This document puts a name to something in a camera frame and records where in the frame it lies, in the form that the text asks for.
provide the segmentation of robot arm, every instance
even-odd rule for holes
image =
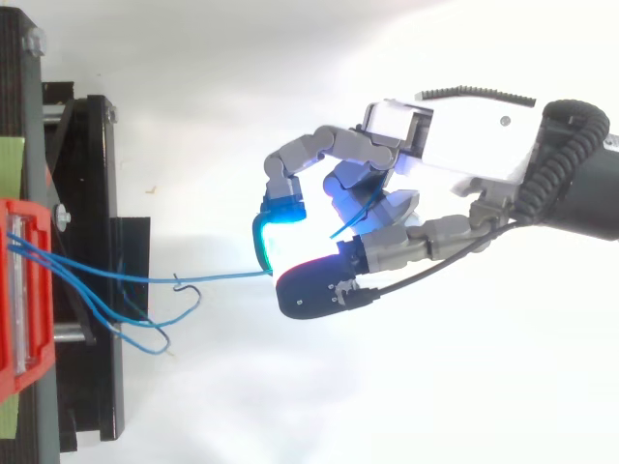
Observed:
[[[381,192],[353,226],[360,235],[340,242],[338,255],[297,266],[279,279],[281,310],[305,319],[367,305],[522,225],[619,239],[619,206],[609,201],[619,198],[619,139],[608,135],[608,126],[588,103],[558,101],[542,111],[531,99],[458,87],[420,94],[414,103],[372,104],[356,130],[320,128],[282,147],[265,162],[269,183],[262,211],[275,212],[271,218],[282,204],[301,209],[295,174],[324,155],[342,160],[324,187],[343,220],[361,209],[368,186],[384,185],[377,178],[387,180],[412,159],[465,175],[470,189],[481,194],[469,217],[406,226],[416,192]],[[422,259],[443,262],[384,291],[356,283],[357,275]]]

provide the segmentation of black coiled cable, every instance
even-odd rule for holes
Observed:
[[[604,112],[584,101],[554,101],[544,108],[544,117],[566,122],[576,118],[584,124],[565,145],[548,156],[520,187],[512,218],[524,224],[534,224],[543,219],[559,189],[602,146],[610,130],[610,122]]]

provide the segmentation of green tape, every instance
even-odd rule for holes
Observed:
[[[12,394],[0,404],[0,439],[14,440],[17,433],[19,395]]]
[[[0,137],[0,198],[19,198],[24,144],[22,137]]]
[[[19,198],[24,144],[22,137],[0,137],[0,198]],[[18,394],[0,404],[0,439],[15,439],[18,414]]]

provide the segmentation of red plastic case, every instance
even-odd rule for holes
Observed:
[[[29,360],[25,372],[15,372],[7,250],[9,216],[25,221],[25,240],[51,251],[49,210],[36,203],[0,199],[0,402],[39,380],[55,362],[51,271],[27,260],[24,264]]]

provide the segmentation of white background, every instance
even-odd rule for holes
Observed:
[[[45,79],[118,106],[119,208],[153,219],[152,276],[256,269],[265,156],[369,102],[467,84],[619,118],[613,2],[11,3],[47,32]],[[619,462],[618,266],[617,244],[518,231],[310,322],[268,277],[205,285],[174,356],[126,347],[121,439],[81,435],[63,463]],[[185,303],[151,293],[159,319]]]

